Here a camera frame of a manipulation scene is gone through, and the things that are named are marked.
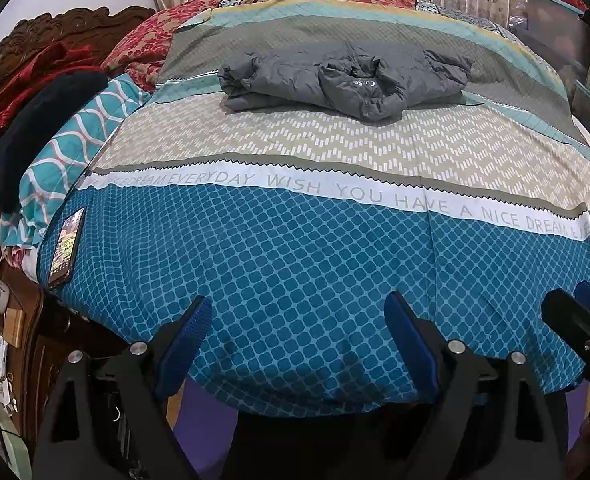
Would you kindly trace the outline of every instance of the cable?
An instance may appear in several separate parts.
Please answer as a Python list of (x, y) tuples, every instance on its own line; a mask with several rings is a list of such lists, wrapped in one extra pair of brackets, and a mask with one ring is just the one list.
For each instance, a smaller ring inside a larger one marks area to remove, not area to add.
[(3, 433), (8, 433), (8, 434), (14, 435), (17, 438), (20, 438), (21, 440), (24, 440), (24, 438), (19, 433), (13, 433), (12, 431), (5, 430), (4, 428), (0, 428), (0, 431), (3, 432)]

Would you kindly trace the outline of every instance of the blue diamond pattern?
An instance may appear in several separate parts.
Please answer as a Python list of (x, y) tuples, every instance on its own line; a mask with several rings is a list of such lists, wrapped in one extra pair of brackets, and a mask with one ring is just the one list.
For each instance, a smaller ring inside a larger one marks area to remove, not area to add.
[(394, 288), (447, 338), (488, 355), (524, 351), (546, 392), (581, 373), (539, 305), (590, 282), (590, 238), (280, 189), (108, 186), (76, 190), (60, 209), (42, 283), (63, 219), (82, 206), (73, 280), (56, 294), (128, 340), (210, 298), (213, 326), (190, 375), (236, 408), (312, 416), (414, 400), (383, 318)]

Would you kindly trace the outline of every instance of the paper card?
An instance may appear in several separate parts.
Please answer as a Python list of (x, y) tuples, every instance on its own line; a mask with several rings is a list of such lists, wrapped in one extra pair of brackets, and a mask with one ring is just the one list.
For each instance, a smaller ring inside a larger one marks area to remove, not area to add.
[(6, 352), (8, 350), (8, 343), (0, 334), (0, 377), (6, 376)]

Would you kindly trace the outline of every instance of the teal patterned pillow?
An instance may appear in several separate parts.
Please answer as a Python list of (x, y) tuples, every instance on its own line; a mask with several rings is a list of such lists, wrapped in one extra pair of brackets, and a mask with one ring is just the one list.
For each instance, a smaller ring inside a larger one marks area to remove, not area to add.
[(22, 176), (19, 210), (2, 214), (2, 248), (40, 244), (53, 215), (92, 158), (121, 122), (149, 98), (129, 75), (120, 75), (62, 126)]

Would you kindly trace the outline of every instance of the pillow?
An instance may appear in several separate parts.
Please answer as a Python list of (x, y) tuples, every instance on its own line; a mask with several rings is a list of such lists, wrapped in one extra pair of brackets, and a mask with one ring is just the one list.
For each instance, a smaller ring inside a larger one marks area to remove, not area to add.
[(202, 10), (216, 7), (220, 1), (192, 0), (160, 10), (121, 38), (120, 43), (102, 62), (102, 68), (111, 73), (127, 70), (143, 89), (152, 91), (175, 29)]
[(41, 149), (84, 103), (108, 84), (103, 72), (58, 75), (16, 115), (0, 139), (0, 209), (15, 210), (19, 181)]
[(149, 97), (124, 74), (110, 81), (62, 126), (22, 176), (19, 211), (2, 215), (2, 248), (39, 245), (50, 220), (86, 166), (121, 122)]

